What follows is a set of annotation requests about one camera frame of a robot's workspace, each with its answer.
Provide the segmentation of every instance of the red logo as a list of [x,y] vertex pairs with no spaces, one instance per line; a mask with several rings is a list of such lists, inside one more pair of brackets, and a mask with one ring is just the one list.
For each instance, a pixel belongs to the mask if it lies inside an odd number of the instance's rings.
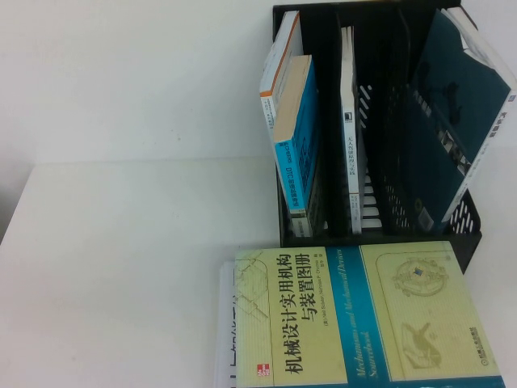
[[269,364],[258,364],[257,374],[260,377],[269,376]]

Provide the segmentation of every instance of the book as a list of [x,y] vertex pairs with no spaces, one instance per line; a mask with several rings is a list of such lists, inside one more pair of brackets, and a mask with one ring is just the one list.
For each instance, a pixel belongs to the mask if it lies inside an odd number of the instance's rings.
[[275,43],[267,55],[264,63],[263,76],[260,80],[260,99],[269,137],[273,139],[276,114],[282,93],[287,81],[288,66],[291,58],[303,55],[301,40],[300,14],[298,11],[289,11],[284,14]]
[[219,271],[219,315],[217,319],[214,388],[235,388],[237,384],[236,305],[233,269],[235,261]]
[[449,242],[242,252],[237,387],[503,388]]
[[447,226],[516,96],[515,76],[463,10],[436,11],[409,87],[401,154],[419,229]]
[[321,185],[317,167],[320,117],[312,56],[294,57],[273,133],[276,163],[297,237],[320,229]]
[[347,166],[348,204],[353,234],[361,234],[366,173],[366,152],[359,117],[359,100],[355,83],[354,28],[342,33],[341,104],[343,125],[343,155]]

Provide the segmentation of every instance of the book spine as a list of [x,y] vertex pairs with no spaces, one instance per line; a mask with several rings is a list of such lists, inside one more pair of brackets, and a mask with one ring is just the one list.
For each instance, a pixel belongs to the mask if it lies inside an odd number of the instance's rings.
[[488,150],[490,144],[492,144],[492,142],[494,141],[495,136],[498,134],[498,131],[505,126],[505,122],[508,117],[508,112],[512,110],[514,108],[514,105],[517,103],[517,101],[515,101],[515,95],[517,95],[517,91],[510,91],[510,93],[506,97],[505,103],[499,111],[499,114],[497,115],[495,122],[492,125],[492,128],[488,132],[485,141],[483,141],[483,144],[481,145],[481,148],[479,149],[479,152],[477,153],[476,158],[474,159],[474,162],[472,163],[472,166],[469,169],[469,172],[463,179],[460,188],[458,188],[456,195],[454,196],[454,199],[452,200],[447,212],[443,216],[442,222],[449,222],[452,214],[461,203],[461,200],[467,192],[470,183],[476,176],[479,164],[485,158],[486,151]]
[[347,165],[348,198],[350,201],[351,228],[353,234],[361,234],[361,206],[357,168],[357,136],[355,134],[354,109],[344,108],[343,136],[345,140],[345,159]]
[[275,144],[275,154],[294,233],[297,237],[309,237],[310,220],[304,203],[302,177],[296,164],[298,157],[293,141]]
[[293,214],[292,218],[292,231],[295,237],[313,237],[311,233],[311,223],[307,214]]
[[269,133],[269,138],[271,140],[271,144],[273,144],[273,130],[275,128],[275,120],[276,120],[276,111],[275,105],[273,104],[273,96],[261,97],[262,108],[264,110],[264,116],[266,117],[266,125],[267,132]]
[[235,334],[235,263],[226,262],[219,271],[219,314],[216,337],[216,368],[213,388],[230,388],[237,384],[237,349]]
[[296,163],[298,157],[293,141],[275,144],[275,153],[289,212],[304,213],[306,209],[303,202],[302,180]]

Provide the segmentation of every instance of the white desk surface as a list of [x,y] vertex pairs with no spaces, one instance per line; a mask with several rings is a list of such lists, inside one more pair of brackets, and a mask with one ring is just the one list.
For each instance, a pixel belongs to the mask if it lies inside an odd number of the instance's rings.
[[[492,149],[471,190],[484,237],[466,275],[508,387],[515,165]],[[218,269],[278,244],[270,160],[37,167],[0,246],[0,386],[212,386]]]

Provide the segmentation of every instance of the teal book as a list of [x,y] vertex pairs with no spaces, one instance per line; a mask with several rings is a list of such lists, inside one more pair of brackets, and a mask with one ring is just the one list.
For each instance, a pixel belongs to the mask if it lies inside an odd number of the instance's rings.
[[294,57],[288,72],[273,130],[276,162],[294,233],[312,237],[321,224],[320,117],[312,57]]
[[436,11],[407,95],[401,176],[414,223],[441,232],[514,108],[517,81],[460,8]]

